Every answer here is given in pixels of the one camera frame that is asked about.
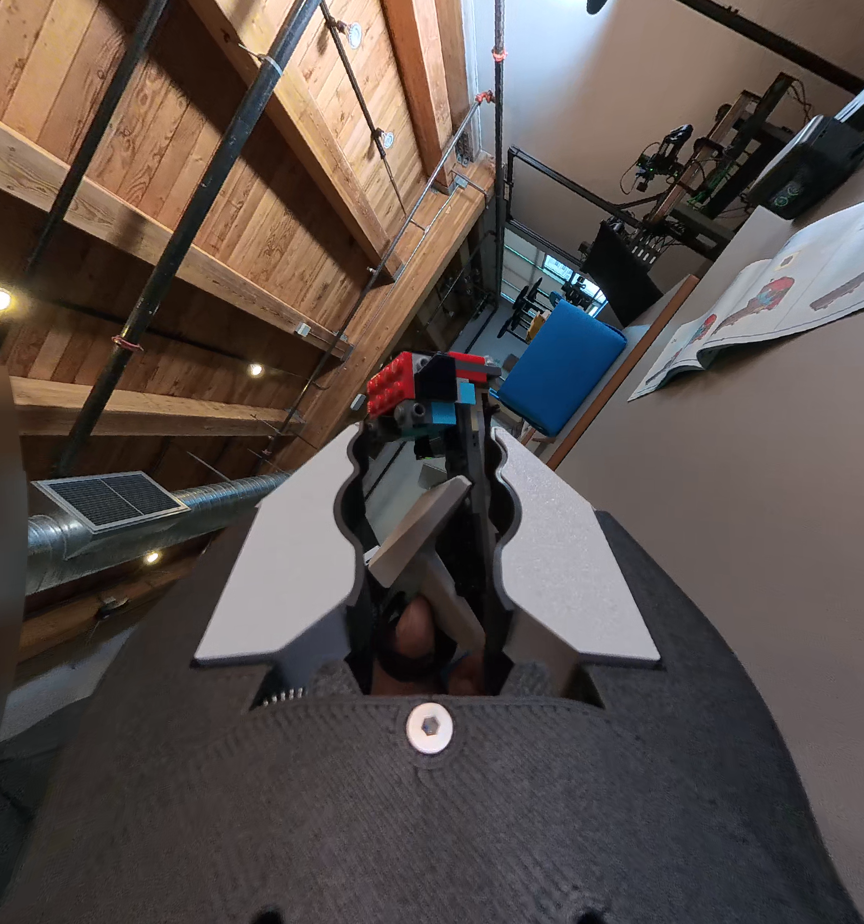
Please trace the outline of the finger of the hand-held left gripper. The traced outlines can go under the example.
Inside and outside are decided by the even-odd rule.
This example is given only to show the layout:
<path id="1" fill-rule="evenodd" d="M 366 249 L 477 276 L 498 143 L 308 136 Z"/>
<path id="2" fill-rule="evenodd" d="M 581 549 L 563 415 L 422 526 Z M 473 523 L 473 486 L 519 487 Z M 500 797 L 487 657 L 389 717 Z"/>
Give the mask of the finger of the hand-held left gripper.
<path id="1" fill-rule="evenodd" d="M 436 540 L 472 483 L 451 478 L 426 491 L 369 560 L 369 572 L 387 589 L 426 598 L 438 628 L 462 651 L 484 647 L 484 629 L 436 550 Z"/>

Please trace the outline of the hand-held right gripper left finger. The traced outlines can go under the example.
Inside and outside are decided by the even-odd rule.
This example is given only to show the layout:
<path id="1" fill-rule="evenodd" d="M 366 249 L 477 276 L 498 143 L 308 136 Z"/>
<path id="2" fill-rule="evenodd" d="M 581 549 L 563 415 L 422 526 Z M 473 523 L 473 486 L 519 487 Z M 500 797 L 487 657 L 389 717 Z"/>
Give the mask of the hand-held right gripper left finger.
<path id="1" fill-rule="evenodd" d="M 350 653 L 347 614 L 365 565 L 342 497 L 360 475 L 360 435 L 346 427 L 259 504 L 196 664 L 319 668 Z"/>

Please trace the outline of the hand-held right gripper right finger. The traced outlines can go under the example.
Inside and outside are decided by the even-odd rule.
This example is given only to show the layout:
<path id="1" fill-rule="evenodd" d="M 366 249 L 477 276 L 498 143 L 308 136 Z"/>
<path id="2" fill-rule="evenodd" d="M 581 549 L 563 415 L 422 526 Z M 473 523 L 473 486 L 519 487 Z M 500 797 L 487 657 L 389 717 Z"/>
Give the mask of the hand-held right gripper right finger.
<path id="1" fill-rule="evenodd" d="M 656 668 L 657 646 L 592 505 L 507 431 L 493 437 L 514 512 L 495 553 L 511 613 L 504 653 L 542 664 L 556 694 L 584 664 Z"/>

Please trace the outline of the toy brick truck model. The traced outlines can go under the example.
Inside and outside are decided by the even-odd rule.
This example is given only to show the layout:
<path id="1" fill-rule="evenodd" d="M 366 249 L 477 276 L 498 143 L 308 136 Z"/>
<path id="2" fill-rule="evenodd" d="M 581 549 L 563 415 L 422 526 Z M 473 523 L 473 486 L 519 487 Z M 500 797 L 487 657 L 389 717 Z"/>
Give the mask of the toy brick truck model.
<path id="1" fill-rule="evenodd" d="M 491 385 L 501 372 L 486 356 L 403 352 L 367 387 L 372 435 L 412 442 L 419 459 L 443 458 L 443 482 L 464 476 L 472 483 L 436 550 L 484 629 L 482 650 L 495 658 L 504 653 L 511 621 L 496 585 L 495 553 L 514 515 L 511 497 L 496 479 L 502 450 L 493 437 Z"/>

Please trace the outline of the grey desk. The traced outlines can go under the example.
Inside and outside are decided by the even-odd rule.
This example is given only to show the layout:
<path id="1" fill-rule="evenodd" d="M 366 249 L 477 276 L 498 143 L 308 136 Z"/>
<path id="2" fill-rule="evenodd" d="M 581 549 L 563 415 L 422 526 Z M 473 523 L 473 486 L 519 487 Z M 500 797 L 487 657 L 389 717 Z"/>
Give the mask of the grey desk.
<path id="1" fill-rule="evenodd" d="M 560 463 L 665 669 L 596 667 L 608 922 L 864 920 L 864 311 L 627 397 Z"/>

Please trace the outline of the person's left hand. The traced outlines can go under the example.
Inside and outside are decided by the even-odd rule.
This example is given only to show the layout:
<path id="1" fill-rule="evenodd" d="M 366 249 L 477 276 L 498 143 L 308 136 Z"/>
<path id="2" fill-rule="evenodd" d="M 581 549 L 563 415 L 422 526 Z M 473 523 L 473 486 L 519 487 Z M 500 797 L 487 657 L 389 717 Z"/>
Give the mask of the person's left hand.
<path id="1" fill-rule="evenodd" d="M 425 597 L 414 597 L 399 618 L 382 629 L 374 658 L 370 692 L 374 696 L 483 696 L 484 652 L 481 649 L 444 657 L 449 648 Z"/>

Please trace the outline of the ceiling vent grille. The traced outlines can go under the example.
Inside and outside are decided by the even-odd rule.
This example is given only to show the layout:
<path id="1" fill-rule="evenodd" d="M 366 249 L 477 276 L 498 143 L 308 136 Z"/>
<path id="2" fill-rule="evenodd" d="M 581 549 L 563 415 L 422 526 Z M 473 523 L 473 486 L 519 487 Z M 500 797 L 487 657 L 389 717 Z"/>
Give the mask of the ceiling vent grille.
<path id="1" fill-rule="evenodd" d="M 142 471 L 34 480 L 30 488 L 39 510 L 69 514 L 93 537 L 168 522 L 191 512 Z"/>

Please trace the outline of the large blue box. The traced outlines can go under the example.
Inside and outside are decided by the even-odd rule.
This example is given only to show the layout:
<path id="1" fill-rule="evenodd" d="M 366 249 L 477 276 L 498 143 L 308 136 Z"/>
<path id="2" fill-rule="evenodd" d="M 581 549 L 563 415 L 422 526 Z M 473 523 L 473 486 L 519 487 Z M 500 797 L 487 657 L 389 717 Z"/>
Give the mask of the large blue box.
<path id="1" fill-rule="evenodd" d="M 555 437 L 626 344 L 620 330 L 559 301 L 494 396 Z"/>

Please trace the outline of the wood-edged table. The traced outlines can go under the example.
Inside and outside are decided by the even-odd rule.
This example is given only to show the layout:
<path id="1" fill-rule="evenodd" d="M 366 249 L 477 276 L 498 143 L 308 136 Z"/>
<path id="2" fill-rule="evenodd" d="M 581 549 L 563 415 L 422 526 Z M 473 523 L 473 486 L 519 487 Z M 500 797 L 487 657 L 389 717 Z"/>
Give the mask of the wood-edged table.
<path id="1" fill-rule="evenodd" d="M 548 468 L 557 469 L 572 446 L 666 329 L 699 282 L 700 279 L 696 275 L 686 276 L 679 285 L 661 296 L 657 303 L 639 316 L 634 324 L 624 329 L 626 343 L 623 352 L 614 360 L 563 430 L 547 445 L 548 448 L 541 460 Z"/>

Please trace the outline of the black cloth covered box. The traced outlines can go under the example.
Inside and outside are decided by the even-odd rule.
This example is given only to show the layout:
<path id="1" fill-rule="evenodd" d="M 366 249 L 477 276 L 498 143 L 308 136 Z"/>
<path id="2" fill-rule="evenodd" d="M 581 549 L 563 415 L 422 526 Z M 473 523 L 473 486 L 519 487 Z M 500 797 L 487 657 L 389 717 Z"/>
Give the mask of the black cloth covered box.
<path id="1" fill-rule="evenodd" d="M 657 303 L 662 291 L 650 279 L 645 265 L 632 254 L 628 242 L 614 225 L 615 221 L 599 225 L 581 271 L 597 284 L 611 312 L 622 326 L 627 327 Z"/>

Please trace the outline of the black ceiling pipe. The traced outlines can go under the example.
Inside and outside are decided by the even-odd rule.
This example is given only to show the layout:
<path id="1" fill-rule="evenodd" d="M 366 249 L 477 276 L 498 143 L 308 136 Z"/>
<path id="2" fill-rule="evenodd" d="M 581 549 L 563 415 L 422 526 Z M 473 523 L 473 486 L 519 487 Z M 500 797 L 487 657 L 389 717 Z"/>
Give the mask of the black ceiling pipe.
<path id="1" fill-rule="evenodd" d="M 266 105 L 272 99 L 276 85 L 286 70 L 290 57 L 318 4 L 317 1 L 294 2 L 268 51 L 258 55 L 260 66 L 255 79 L 246 90 L 239 107 L 225 129 L 203 178 L 186 206 L 129 317 L 119 335 L 113 339 L 113 348 L 107 362 L 91 387 L 56 457 L 52 477 L 62 478 L 70 474 L 79 451 L 91 436 L 131 355 L 140 351 L 142 335 L 155 316 L 162 300 L 168 294 L 172 281 L 193 245 L 218 192 L 238 160 L 243 146 L 252 134 Z"/>
<path id="2" fill-rule="evenodd" d="M 27 282 L 33 278 L 45 257 L 45 251 L 62 225 L 137 64 L 146 52 L 167 6 L 168 1 L 146 2 L 127 48 L 118 61 L 113 76 L 104 88 L 101 101 L 81 139 L 76 155 L 56 192 L 45 223 L 26 260 L 22 272 L 23 281 Z"/>

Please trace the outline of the brick instruction booklet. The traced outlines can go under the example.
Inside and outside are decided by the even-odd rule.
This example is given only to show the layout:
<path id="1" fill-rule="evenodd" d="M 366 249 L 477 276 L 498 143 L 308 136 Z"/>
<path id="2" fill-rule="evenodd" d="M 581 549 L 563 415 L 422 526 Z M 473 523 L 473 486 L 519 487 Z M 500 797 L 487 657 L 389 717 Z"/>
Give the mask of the brick instruction booklet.
<path id="1" fill-rule="evenodd" d="M 706 369 L 722 349 L 806 332 L 864 308 L 864 202 L 792 236 L 749 264 L 706 314 L 683 324 L 630 396 Z"/>

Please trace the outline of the black pole with red ties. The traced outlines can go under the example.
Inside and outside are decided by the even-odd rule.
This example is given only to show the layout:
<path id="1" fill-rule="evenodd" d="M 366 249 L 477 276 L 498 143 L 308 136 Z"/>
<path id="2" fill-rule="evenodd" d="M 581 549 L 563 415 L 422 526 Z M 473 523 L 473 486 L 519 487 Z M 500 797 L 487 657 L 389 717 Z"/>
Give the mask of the black pole with red ties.
<path id="1" fill-rule="evenodd" d="M 505 163 L 504 163 L 504 63 L 505 49 L 505 1 L 495 1 L 494 46 L 492 57 L 495 66 L 495 295 L 494 309 L 502 304 L 503 269 L 505 258 Z"/>

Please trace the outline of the black portable power station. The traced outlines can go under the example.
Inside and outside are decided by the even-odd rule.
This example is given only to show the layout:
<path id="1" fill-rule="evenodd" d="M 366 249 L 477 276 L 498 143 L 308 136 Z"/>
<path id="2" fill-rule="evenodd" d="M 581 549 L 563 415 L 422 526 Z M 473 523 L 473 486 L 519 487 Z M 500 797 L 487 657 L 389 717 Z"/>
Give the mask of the black portable power station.
<path id="1" fill-rule="evenodd" d="M 864 132 L 812 118 L 763 169 L 747 201 L 785 220 L 806 213 L 844 182 L 864 156 Z"/>

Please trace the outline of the silver ventilation duct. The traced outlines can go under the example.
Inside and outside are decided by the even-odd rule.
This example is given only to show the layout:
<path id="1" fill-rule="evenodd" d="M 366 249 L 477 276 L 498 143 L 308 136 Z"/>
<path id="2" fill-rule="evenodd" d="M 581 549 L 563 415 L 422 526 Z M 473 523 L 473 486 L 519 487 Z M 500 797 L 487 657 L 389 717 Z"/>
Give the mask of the silver ventilation duct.
<path id="1" fill-rule="evenodd" d="M 280 472 L 174 491 L 190 513 L 168 522 L 126 527 L 104 537 L 91 536 L 84 525 L 62 511 L 39 510 L 29 484 L 25 592 L 33 595 L 229 526 L 287 478 Z"/>

